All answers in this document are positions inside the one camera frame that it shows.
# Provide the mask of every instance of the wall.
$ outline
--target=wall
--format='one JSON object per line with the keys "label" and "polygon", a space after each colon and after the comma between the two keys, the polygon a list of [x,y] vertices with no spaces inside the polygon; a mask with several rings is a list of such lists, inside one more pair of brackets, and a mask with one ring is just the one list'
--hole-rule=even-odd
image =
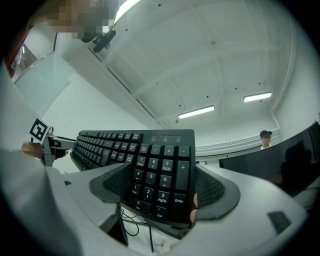
{"label": "wall", "polygon": [[297,25],[292,75],[274,115],[284,140],[311,126],[320,113],[320,58],[303,29]]}
{"label": "wall", "polygon": [[153,130],[162,129],[89,49],[78,52],[65,60],[88,83],[144,126]]}
{"label": "wall", "polygon": [[215,156],[261,147],[260,132],[272,131],[272,144],[282,141],[280,130],[270,113],[261,113],[224,124],[194,129],[197,157]]}
{"label": "wall", "polygon": [[54,50],[56,33],[45,22],[35,25],[26,37],[24,44],[37,59]]}
{"label": "wall", "polygon": [[[112,101],[75,73],[70,84],[43,116],[57,136],[75,139],[81,130],[146,130]],[[53,167],[61,173],[77,172],[70,157],[58,159]]]}

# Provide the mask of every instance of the key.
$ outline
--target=key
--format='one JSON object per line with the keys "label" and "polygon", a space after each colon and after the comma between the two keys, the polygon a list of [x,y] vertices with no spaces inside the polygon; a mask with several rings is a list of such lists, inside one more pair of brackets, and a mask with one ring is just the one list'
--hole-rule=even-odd
{"label": "key", "polygon": [[139,195],[140,185],[133,183],[131,186],[131,193],[134,195]]}
{"label": "key", "polygon": [[159,156],[161,154],[161,146],[160,145],[152,145],[151,154]]}
{"label": "key", "polygon": [[169,189],[171,185],[171,176],[161,175],[160,177],[160,187]]}
{"label": "key", "polygon": [[95,162],[99,165],[101,161],[101,156],[97,156]]}
{"label": "key", "polygon": [[97,160],[97,155],[94,154],[94,155],[92,156],[92,161],[95,162],[96,160]]}
{"label": "key", "polygon": [[150,185],[154,185],[156,181],[156,174],[147,172],[145,177],[145,183],[148,183]]}
{"label": "key", "polygon": [[141,181],[143,175],[144,175],[143,170],[136,169],[133,174],[133,179],[136,181]]}
{"label": "key", "polygon": [[126,156],[125,162],[128,163],[129,165],[133,164],[136,160],[136,156],[132,154],[128,154]]}
{"label": "key", "polygon": [[155,211],[154,211],[154,215],[158,218],[165,219],[166,218],[166,211],[167,211],[167,208],[156,206]]}
{"label": "key", "polygon": [[132,137],[132,133],[127,133],[125,136],[124,136],[124,140],[125,141],[129,141]]}
{"label": "key", "polygon": [[168,204],[169,200],[169,192],[160,191],[158,192],[158,198],[156,201],[161,204]]}
{"label": "key", "polygon": [[120,147],[121,147],[121,144],[122,144],[122,142],[116,142],[115,144],[114,144],[114,146],[113,146],[113,148],[115,149],[115,150],[119,150],[120,149]]}
{"label": "key", "polygon": [[150,213],[150,207],[151,207],[150,203],[129,197],[128,205],[133,209],[138,210],[144,214]]}
{"label": "key", "polygon": [[158,167],[158,159],[156,159],[156,158],[150,158],[150,159],[149,159],[148,168],[149,168],[149,169],[156,170],[157,167]]}
{"label": "key", "polygon": [[115,145],[114,141],[110,141],[110,140],[103,141],[103,147],[105,147],[105,148],[113,149],[114,145]]}
{"label": "key", "polygon": [[130,152],[136,153],[137,149],[138,149],[137,144],[135,144],[135,143],[131,143],[130,144],[130,146],[129,146],[129,151]]}
{"label": "key", "polygon": [[144,136],[143,133],[135,132],[135,133],[133,134],[133,136],[132,136],[132,140],[133,140],[134,142],[141,143],[143,136]]}
{"label": "key", "polygon": [[114,134],[112,134],[112,136],[111,136],[111,140],[116,140],[117,138],[118,138],[118,135],[119,135],[119,133],[118,132],[116,132],[116,133],[114,133]]}
{"label": "key", "polygon": [[116,160],[118,157],[118,152],[117,151],[112,151],[110,158],[113,160]]}
{"label": "key", "polygon": [[121,146],[120,149],[123,150],[123,151],[126,151],[127,148],[128,148],[128,143],[126,143],[126,142],[122,143],[122,146]]}
{"label": "key", "polygon": [[179,146],[178,156],[181,158],[188,158],[190,156],[189,146]]}
{"label": "key", "polygon": [[175,154],[175,146],[165,146],[163,155],[166,157],[173,157]]}
{"label": "key", "polygon": [[136,161],[136,165],[139,167],[144,167],[146,162],[146,158],[143,156],[138,156],[138,160]]}
{"label": "key", "polygon": [[123,163],[126,160],[126,154],[125,153],[119,153],[117,161],[120,163]]}
{"label": "key", "polygon": [[102,166],[109,165],[110,164],[110,156],[111,156],[111,150],[109,150],[109,149],[103,150],[102,159],[101,159],[100,164]]}
{"label": "key", "polygon": [[186,214],[186,195],[175,193],[173,195],[171,218],[181,221],[182,216]]}
{"label": "key", "polygon": [[175,189],[176,190],[187,190],[188,189],[188,178],[189,178],[189,167],[190,162],[178,161],[176,170]]}
{"label": "key", "polygon": [[125,137],[125,134],[123,132],[120,132],[118,136],[118,140],[123,140],[124,137]]}
{"label": "key", "polygon": [[142,144],[139,153],[140,154],[148,154],[150,150],[150,145]]}
{"label": "key", "polygon": [[152,188],[145,187],[143,190],[142,197],[147,200],[152,200],[153,193],[154,193],[154,190]]}
{"label": "key", "polygon": [[101,155],[103,150],[104,150],[104,149],[103,149],[102,147],[99,147],[99,148],[98,148],[98,154]]}
{"label": "key", "polygon": [[165,172],[171,172],[173,164],[174,164],[173,160],[163,159],[161,170]]}

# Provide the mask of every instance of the keyboard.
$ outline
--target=keyboard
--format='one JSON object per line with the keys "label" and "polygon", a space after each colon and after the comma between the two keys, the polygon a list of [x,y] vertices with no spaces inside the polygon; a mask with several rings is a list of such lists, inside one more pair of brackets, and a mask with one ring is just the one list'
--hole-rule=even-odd
{"label": "keyboard", "polygon": [[143,218],[190,225],[195,194],[195,134],[186,130],[83,130],[70,156],[80,171],[130,165],[121,204]]}

